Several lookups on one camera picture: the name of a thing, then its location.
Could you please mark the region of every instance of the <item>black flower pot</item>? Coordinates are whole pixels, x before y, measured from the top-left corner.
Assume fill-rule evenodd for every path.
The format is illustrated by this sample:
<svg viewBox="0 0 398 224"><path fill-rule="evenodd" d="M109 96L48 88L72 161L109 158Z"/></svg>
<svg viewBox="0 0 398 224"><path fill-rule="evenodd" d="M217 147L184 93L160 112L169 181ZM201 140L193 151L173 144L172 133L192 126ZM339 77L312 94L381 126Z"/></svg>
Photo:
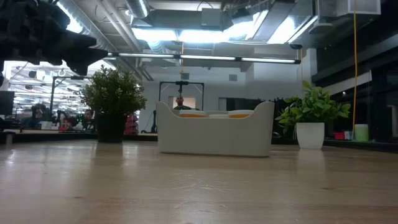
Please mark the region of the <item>black flower pot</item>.
<svg viewBox="0 0 398 224"><path fill-rule="evenodd" d="M97 129L98 142L122 142L126 121L126 115L99 114Z"/></svg>

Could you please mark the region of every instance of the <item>green cup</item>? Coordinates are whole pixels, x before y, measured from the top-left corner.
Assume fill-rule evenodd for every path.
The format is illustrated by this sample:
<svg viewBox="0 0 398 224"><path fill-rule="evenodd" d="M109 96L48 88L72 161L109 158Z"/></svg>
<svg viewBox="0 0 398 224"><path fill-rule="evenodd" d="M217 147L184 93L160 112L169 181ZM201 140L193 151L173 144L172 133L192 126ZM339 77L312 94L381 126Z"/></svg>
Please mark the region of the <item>green cup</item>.
<svg viewBox="0 0 398 224"><path fill-rule="evenodd" d="M355 124L355 140L369 141L369 128L367 124Z"/></svg>

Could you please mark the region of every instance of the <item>red object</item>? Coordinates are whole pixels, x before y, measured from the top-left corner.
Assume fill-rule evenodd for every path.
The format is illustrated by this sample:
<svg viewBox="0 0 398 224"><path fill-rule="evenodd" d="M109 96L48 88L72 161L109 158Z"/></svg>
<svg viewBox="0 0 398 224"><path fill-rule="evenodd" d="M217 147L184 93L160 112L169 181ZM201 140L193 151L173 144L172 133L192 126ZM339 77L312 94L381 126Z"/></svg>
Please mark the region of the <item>red object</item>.
<svg viewBox="0 0 398 224"><path fill-rule="evenodd" d="M334 133L336 140L344 140L344 133Z"/></svg>

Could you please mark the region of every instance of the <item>computer screen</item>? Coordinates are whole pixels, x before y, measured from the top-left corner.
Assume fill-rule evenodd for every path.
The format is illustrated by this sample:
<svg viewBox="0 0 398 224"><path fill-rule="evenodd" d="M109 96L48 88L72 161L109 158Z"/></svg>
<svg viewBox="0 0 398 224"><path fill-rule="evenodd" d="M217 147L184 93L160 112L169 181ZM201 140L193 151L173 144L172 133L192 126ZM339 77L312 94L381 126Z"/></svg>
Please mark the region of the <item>computer screen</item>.
<svg viewBox="0 0 398 224"><path fill-rule="evenodd" d="M0 115L11 115L14 106L13 91L0 91Z"/></svg>

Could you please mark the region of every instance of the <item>table surface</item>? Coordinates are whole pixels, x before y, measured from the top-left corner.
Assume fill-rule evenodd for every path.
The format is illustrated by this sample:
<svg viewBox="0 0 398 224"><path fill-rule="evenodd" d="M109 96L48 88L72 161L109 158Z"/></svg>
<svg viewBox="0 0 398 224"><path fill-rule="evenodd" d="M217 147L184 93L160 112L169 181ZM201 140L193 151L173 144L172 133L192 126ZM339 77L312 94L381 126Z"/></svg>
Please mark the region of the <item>table surface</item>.
<svg viewBox="0 0 398 224"><path fill-rule="evenodd" d="M265 159L183 156L159 154L156 142L89 140L0 150L0 223L397 221L397 154L272 146Z"/></svg>

